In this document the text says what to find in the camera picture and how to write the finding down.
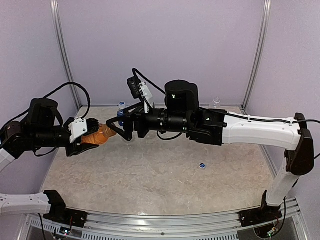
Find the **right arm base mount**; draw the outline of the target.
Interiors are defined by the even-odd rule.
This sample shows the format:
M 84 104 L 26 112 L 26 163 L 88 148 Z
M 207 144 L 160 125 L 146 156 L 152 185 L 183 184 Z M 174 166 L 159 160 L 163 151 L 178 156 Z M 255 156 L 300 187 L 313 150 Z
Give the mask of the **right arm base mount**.
M 242 210 L 238 213 L 242 227 L 248 227 L 280 219 L 283 215 L 280 211 L 281 206 L 268 206 L 267 190 L 264 191 L 261 206 L 249 210 Z

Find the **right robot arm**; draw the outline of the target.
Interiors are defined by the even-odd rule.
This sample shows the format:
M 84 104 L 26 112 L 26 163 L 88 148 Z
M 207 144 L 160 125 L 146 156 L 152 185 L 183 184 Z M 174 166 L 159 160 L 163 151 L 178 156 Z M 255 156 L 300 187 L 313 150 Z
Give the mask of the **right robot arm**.
M 253 144 L 284 149 L 282 167 L 263 197 L 264 204 L 255 212 L 260 222 L 268 221 L 299 177 L 314 168 L 314 140 L 301 113 L 276 119 L 202 108 L 197 85 L 185 80 L 168 82 L 164 87 L 165 108 L 155 108 L 146 83 L 132 77 L 127 84 L 139 103 L 106 122 L 127 141 L 133 132 L 144 138 L 156 131 L 185 134 L 189 140 L 206 145 Z

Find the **blue white bottle cap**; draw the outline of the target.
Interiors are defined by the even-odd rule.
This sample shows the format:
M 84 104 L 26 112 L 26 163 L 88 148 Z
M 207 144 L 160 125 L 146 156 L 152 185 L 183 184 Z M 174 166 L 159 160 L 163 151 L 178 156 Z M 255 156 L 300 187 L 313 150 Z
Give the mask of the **blue white bottle cap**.
M 206 168 L 206 164 L 205 163 L 200 163 L 199 164 L 199 168 L 204 170 Z

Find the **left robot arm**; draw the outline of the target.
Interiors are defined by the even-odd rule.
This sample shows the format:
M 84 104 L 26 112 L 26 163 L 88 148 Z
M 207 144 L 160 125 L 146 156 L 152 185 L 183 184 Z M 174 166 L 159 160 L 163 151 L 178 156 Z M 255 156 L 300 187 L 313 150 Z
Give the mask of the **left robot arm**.
M 64 148 L 67 157 L 77 156 L 98 147 L 83 143 L 82 137 L 98 132 L 99 121 L 94 118 L 69 118 L 63 122 L 58 103 L 52 99 L 34 98 L 21 121 L 11 121 L 0 130 L 0 169 L 21 157 L 25 152 L 36 153 L 41 148 Z M 0 195 L 0 214 L 41 214 L 63 223 L 70 211 L 56 190 L 35 194 Z

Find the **white blue short-bottle cap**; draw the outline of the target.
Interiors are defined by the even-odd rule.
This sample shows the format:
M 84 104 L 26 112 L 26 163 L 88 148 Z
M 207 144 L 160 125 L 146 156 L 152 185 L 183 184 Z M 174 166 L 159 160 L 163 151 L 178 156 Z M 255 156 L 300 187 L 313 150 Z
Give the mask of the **white blue short-bottle cap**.
M 123 101 L 119 102 L 118 108 L 119 108 L 120 110 L 124 110 L 124 109 L 126 108 L 126 103 L 123 102 Z

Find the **orange juice bottle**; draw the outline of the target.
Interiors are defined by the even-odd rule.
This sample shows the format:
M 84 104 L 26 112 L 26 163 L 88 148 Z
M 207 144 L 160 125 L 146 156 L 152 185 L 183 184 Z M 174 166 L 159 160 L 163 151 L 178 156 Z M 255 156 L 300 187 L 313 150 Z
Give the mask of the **orange juice bottle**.
M 100 124 L 99 129 L 95 133 L 91 133 L 81 137 L 82 144 L 103 145 L 109 138 L 114 137 L 117 133 L 109 128 L 106 124 Z

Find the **clear bottle blue label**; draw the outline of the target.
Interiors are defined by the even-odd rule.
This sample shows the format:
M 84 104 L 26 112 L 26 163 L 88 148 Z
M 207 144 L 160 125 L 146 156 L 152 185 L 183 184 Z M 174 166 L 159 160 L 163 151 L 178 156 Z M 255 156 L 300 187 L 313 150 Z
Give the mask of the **clear bottle blue label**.
M 221 99 L 219 97 L 215 97 L 212 100 L 211 108 L 212 109 L 219 109 L 221 107 Z

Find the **short bottle blue label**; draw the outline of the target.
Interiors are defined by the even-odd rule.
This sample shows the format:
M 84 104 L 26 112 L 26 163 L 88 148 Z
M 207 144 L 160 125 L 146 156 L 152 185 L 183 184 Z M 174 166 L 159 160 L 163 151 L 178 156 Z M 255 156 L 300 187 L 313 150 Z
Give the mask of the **short bottle blue label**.
M 119 107 L 118 107 L 118 111 L 117 111 L 117 117 L 121 117 L 121 116 L 123 116 L 125 113 L 124 113 L 124 109 L 123 110 L 121 110 L 121 109 L 119 109 Z M 123 121 L 122 120 L 119 120 L 118 121 L 118 125 L 120 126 L 120 127 L 123 127 Z

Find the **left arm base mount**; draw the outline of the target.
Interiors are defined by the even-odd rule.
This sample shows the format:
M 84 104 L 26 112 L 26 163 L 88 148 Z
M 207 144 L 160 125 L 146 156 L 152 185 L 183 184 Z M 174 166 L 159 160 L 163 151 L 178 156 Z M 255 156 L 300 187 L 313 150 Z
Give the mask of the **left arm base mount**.
M 87 212 L 67 208 L 63 198 L 56 190 L 45 190 L 43 193 L 48 197 L 50 204 L 49 213 L 43 215 L 45 219 L 70 227 L 84 228 Z

